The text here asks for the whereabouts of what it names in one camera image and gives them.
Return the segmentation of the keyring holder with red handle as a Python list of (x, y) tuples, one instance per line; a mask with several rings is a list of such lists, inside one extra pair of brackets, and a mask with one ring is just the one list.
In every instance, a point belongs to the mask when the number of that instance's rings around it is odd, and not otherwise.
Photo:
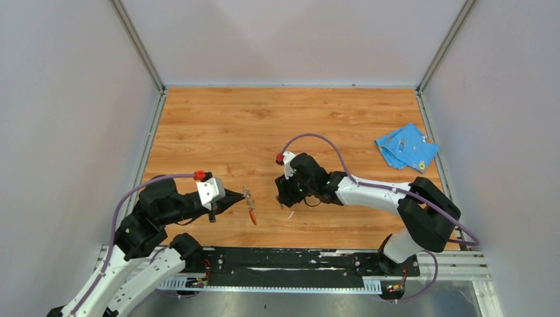
[(244, 196), (246, 205), (248, 206), (248, 214), (251, 222), (253, 223), (253, 225), (257, 225), (257, 219), (254, 213), (254, 211), (256, 210), (256, 206), (252, 198), (251, 191), (248, 188), (242, 188), (242, 194)]

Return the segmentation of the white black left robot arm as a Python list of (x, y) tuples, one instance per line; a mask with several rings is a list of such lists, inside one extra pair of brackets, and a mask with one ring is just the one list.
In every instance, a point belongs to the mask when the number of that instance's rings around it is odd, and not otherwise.
[(179, 234), (167, 247), (166, 226), (190, 224), (216, 216), (243, 201), (210, 172), (152, 178), (127, 192), (112, 219), (112, 235), (102, 263), (78, 294), (48, 316), (128, 316), (158, 286), (184, 270), (204, 263), (202, 246), (190, 234)]

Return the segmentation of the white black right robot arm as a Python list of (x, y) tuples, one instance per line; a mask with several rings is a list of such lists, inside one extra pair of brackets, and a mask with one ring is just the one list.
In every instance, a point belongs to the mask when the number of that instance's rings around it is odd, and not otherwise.
[(461, 217), (457, 206), (424, 177), (409, 183), (367, 180), (327, 172), (312, 156), (289, 151), (275, 161), (284, 170), (275, 179), (277, 200), (286, 207), (314, 197), (322, 204), (371, 207), (400, 217), (405, 228), (378, 249), (377, 266), (384, 275), (395, 275), (404, 261), (423, 250), (443, 251)]

